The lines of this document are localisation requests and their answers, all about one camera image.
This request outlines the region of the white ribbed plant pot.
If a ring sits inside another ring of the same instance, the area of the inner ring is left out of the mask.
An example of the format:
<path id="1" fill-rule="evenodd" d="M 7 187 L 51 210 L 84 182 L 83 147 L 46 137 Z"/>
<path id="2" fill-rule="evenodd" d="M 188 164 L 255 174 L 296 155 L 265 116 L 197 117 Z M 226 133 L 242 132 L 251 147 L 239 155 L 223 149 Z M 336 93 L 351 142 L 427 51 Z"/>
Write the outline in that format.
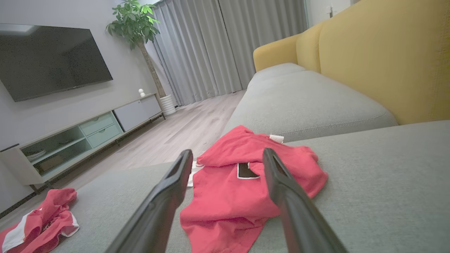
<path id="1" fill-rule="evenodd" d="M 162 106 L 162 111 L 165 116 L 170 116 L 176 113 L 176 108 L 172 95 L 160 97 L 160 104 Z"/>

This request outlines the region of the grey and yellow sofa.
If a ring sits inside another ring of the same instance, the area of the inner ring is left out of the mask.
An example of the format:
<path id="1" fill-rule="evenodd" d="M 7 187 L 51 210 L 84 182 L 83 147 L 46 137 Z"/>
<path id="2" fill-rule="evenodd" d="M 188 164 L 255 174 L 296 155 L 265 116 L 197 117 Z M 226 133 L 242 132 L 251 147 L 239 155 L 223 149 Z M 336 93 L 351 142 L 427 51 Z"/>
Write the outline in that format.
<path id="1" fill-rule="evenodd" d="M 314 198 L 349 252 L 450 253 L 450 120 L 289 142 L 328 173 Z M 104 174 L 77 190 L 80 229 L 50 253 L 104 253 L 172 163 Z"/>

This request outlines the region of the grey curtain panel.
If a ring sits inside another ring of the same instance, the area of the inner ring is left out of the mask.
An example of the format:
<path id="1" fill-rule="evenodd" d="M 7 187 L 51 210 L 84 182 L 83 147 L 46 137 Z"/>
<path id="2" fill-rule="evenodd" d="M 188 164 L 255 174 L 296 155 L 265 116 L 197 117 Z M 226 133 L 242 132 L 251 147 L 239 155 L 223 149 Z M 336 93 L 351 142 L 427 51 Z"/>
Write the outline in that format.
<path id="1" fill-rule="evenodd" d="M 259 46 L 308 29 L 306 0 L 218 0 L 238 77 L 246 89 Z"/>
<path id="2" fill-rule="evenodd" d="M 244 90 L 219 0 L 161 0 L 155 47 L 177 105 Z"/>

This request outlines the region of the small grey sofa seat cushion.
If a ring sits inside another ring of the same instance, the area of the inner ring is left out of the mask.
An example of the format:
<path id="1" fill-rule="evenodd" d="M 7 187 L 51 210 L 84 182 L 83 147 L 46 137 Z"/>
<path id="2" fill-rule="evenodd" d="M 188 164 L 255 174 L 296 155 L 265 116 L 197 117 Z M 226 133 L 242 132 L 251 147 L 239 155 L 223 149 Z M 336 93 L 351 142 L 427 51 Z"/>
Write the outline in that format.
<path id="1" fill-rule="evenodd" d="M 270 80 L 272 78 L 277 78 L 283 75 L 297 73 L 300 71 L 306 71 L 307 69 L 301 67 L 294 63 L 283 63 L 272 67 L 265 68 L 263 70 L 257 71 L 253 78 L 250 80 L 247 88 L 249 89 L 252 85 L 258 84 L 263 81 Z"/>

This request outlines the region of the white and green TV cabinet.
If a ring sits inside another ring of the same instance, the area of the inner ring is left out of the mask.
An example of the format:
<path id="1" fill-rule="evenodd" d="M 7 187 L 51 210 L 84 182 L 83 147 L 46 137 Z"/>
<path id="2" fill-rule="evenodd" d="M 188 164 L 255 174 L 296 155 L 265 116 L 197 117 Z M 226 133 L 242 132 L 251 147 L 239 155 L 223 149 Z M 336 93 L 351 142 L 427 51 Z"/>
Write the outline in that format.
<path id="1" fill-rule="evenodd" d="M 0 162 L 22 184 L 37 191 L 37 184 L 49 185 L 67 170 L 93 156 L 112 143 L 117 143 L 146 123 L 165 117 L 154 93 L 119 107 L 68 125 L 34 141 L 0 151 Z M 46 154 L 30 162 L 26 156 L 46 150 Z M 37 164 L 60 155 L 63 163 L 40 173 Z"/>

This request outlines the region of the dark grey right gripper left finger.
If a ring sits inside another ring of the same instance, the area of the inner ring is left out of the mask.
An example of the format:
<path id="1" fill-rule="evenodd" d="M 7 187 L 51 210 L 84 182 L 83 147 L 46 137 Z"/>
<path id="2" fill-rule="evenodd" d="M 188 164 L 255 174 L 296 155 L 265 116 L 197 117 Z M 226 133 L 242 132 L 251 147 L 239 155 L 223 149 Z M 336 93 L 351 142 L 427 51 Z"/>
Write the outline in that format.
<path id="1" fill-rule="evenodd" d="M 105 253 L 165 253 L 175 211 L 185 198 L 193 154 L 184 150 Z"/>

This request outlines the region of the stack of white plates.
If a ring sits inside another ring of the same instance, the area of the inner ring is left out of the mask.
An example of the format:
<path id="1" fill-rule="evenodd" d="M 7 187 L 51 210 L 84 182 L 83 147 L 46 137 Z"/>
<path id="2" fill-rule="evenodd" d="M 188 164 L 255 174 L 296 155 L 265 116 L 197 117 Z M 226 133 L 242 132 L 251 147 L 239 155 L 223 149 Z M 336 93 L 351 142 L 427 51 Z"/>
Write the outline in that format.
<path id="1" fill-rule="evenodd" d="M 39 159 L 40 157 L 44 156 L 46 154 L 46 152 L 47 152 L 46 150 L 41 150 L 41 151 L 39 151 L 39 152 L 37 152 L 35 154 L 27 155 L 26 158 L 30 162 L 32 162 L 32 161 L 35 161 L 35 160 Z"/>

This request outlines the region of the yellow sofa backrest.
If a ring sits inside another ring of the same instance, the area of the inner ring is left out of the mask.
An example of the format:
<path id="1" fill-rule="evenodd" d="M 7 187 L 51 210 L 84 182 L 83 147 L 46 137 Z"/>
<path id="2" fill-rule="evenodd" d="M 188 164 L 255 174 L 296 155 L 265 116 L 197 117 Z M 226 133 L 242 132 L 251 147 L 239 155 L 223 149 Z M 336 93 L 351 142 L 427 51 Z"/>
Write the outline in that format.
<path id="1" fill-rule="evenodd" d="M 401 125 L 450 120 L 450 0 L 360 0 L 253 52 L 257 72 L 293 63 L 365 94 Z"/>

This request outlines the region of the black flat screen television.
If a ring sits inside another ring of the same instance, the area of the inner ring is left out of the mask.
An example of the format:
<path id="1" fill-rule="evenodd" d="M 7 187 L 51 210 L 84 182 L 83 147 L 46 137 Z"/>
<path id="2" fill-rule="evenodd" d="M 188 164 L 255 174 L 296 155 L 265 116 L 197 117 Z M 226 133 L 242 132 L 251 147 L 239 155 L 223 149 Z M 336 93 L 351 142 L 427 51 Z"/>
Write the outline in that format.
<path id="1" fill-rule="evenodd" d="M 112 79 L 90 29 L 0 24 L 0 82 L 15 102 Z"/>

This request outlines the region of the brown box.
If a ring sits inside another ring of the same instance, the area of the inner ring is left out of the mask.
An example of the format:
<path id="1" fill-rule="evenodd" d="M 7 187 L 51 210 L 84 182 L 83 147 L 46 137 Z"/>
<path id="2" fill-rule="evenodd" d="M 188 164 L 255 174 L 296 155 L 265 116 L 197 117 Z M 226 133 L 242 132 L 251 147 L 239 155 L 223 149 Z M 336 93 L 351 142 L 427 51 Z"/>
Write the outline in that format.
<path id="1" fill-rule="evenodd" d="M 37 169 L 40 173 L 44 173 L 49 171 L 63 163 L 63 158 L 60 155 L 55 155 L 53 157 L 49 157 L 46 160 L 37 164 Z"/>

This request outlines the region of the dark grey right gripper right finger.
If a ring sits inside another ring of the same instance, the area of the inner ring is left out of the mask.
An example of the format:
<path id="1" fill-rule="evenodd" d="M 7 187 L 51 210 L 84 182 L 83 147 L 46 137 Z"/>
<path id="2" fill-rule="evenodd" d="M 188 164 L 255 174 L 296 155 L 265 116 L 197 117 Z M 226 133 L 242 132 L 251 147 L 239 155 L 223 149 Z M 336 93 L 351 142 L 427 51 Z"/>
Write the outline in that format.
<path id="1" fill-rule="evenodd" d="M 264 149 L 263 164 L 269 196 L 280 210 L 288 252 L 348 253 L 273 149 Z"/>

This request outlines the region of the green leafy indoor tree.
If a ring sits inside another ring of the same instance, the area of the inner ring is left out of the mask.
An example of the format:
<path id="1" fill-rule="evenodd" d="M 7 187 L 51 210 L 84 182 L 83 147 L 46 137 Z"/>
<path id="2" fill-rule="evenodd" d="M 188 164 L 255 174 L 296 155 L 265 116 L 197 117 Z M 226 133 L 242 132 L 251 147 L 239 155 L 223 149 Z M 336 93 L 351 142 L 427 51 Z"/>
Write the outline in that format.
<path id="1" fill-rule="evenodd" d="M 122 0 L 120 4 L 112 8 L 116 19 L 105 29 L 110 35 L 125 39 L 131 50 L 138 48 L 141 51 L 156 85 L 157 93 L 160 98 L 164 98 L 167 93 L 145 48 L 145 45 L 149 41 L 154 42 L 156 35 L 160 33 L 155 26 L 159 21 L 153 17 L 154 8 L 155 5 L 141 4 L 139 0 Z"/>

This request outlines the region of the red shorts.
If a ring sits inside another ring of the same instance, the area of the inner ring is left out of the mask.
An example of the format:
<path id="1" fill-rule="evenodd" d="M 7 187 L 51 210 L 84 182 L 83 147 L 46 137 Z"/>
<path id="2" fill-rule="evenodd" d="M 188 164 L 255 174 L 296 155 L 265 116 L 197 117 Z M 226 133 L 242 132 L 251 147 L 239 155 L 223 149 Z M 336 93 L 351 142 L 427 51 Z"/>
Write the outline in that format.
<path id="1" fill-rule="evenodd" d="M 287 146 L 239 125 L 197 158 L 193 200 L 180 213 L 192 253 L 248 253 L 265 223 L 280 215 L 269 197 L 263 151 L 273 149 L 309 197 L 328 174 L 307 146 Z"/>

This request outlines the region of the red garment white stripes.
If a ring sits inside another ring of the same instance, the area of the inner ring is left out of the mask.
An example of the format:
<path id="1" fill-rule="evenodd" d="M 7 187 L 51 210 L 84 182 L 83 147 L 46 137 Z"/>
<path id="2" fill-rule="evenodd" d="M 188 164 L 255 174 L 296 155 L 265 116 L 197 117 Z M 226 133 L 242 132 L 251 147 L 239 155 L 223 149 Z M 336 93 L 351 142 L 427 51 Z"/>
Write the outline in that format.
<path id="1" fill-rule="evenodd" d="M 76 199 L 73 188 L 50 189 L 36 209 L 0 232 L 0 253 L 49 253 L 61 238 L 78 232 L 80 226 L 70 211 Z"/>

